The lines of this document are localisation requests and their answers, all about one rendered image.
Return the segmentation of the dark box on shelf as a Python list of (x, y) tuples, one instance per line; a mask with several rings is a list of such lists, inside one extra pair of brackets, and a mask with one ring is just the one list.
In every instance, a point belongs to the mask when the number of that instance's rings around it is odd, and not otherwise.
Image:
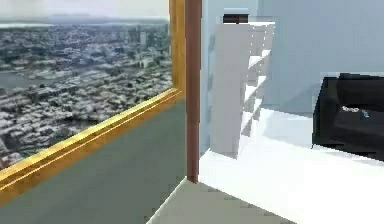
[(223, 15), (223, 22), (225, 24), (228, 23), (247, 23), (248, 22), (248, 14), (224, 14)]

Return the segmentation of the gold framed window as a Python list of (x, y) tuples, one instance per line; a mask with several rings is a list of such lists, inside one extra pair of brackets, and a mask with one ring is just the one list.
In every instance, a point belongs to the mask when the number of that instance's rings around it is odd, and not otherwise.
[(184, 98), (186, 0), (0, 0), (0, 207)]

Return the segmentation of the black sofa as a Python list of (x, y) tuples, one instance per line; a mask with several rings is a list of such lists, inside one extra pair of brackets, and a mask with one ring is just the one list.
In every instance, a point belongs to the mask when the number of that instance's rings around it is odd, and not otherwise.
[[(359, 112), (345, 112), (342, 106)], [(324, 77), (313, 112), (312, 144), (384, 161), (384, 77)]]

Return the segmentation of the brown door frame post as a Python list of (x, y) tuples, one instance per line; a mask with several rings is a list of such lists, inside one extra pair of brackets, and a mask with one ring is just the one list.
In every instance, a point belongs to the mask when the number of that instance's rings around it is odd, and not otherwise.
[(198, 182), (202, 0), (185, 0), (187, 179)]

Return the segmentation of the white shelf unit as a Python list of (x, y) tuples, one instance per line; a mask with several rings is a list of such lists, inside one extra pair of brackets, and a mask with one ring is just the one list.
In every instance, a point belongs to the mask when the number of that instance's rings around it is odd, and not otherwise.
[(258, 119), (268, 76), (275, 23), (218, 27), (212, 74), (210, 150), (237, 158)]

